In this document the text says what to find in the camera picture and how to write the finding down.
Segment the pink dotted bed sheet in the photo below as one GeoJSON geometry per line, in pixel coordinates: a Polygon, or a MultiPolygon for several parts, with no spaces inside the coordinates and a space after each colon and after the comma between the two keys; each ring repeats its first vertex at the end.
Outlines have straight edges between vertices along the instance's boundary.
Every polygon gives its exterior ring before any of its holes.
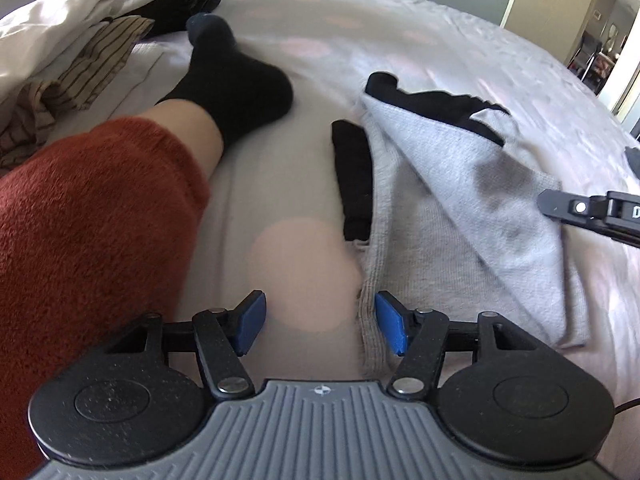
{"type": "Polygon", "coordinates": [[[639,393],[637,249],[544,218],[545,188],[637,193],[634,141],[547,52],[424,0],[224,0],[288,74],[285,118],[224,156],[179,318],[251,289],[250,376],[385,378],[381,289],[456,321],[495,310],[639,393]]]}

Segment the striped brown garment pile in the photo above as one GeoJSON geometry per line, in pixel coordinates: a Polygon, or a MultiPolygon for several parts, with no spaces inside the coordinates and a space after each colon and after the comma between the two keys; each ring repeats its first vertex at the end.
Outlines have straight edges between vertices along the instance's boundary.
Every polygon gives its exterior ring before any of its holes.
{"type": "Polygon", "coordinates": [[[1,19],[1,173],[47,143],[58,118],[86,110],[154,25],[125,0],[36,0],[1,19]]]}

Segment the dark grey crumpled garment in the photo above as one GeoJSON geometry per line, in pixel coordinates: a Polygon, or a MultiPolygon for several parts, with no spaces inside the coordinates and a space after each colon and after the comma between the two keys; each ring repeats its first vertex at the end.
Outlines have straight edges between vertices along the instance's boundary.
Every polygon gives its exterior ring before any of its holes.
{"type": "Polygon", "coordinates": [[[634,173],[637,179],[640,179],[640,150],[638,148],[627,146],[625,148],[625,156],[630,170],[634,173]]]}

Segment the person's left leg black sock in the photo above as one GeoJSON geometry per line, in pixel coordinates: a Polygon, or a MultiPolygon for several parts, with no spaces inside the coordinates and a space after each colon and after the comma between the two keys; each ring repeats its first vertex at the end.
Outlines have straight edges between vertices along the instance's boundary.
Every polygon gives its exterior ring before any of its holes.
{"type": "Polygon", "coordinates": [[[227,148],[283,117],[288,76],[243,53],[215,14],[186,25],[191,61],[146,112],[58,140],[1,180],[1,474],[41,455],[38,387],[150,311],[169,314],[227,148]]]}

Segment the cream bedroom door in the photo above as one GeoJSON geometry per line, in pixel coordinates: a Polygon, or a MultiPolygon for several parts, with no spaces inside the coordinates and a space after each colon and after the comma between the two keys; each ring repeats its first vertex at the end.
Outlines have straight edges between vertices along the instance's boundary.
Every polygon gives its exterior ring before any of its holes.
{"type": "Polygon", "coordinates": [[[500,26],[566,64],[597,0],[509,0],[500,26]]]}

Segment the grey black raglan shirt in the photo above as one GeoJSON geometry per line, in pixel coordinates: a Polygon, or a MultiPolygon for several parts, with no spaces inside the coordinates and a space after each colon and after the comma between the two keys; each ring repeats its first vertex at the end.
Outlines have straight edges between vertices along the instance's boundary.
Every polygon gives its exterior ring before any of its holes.
{"type": "Polygon", "coordinates": [[[392,368],[374,297],[472,321],[494,310],[555,349],[590,343],[588,301],[562,226],[537,207],[543,172],[502,106],[409,93],[377,72],[359,122],[332,126],[343,234],[362,270],[361,368],[392,368]]]}

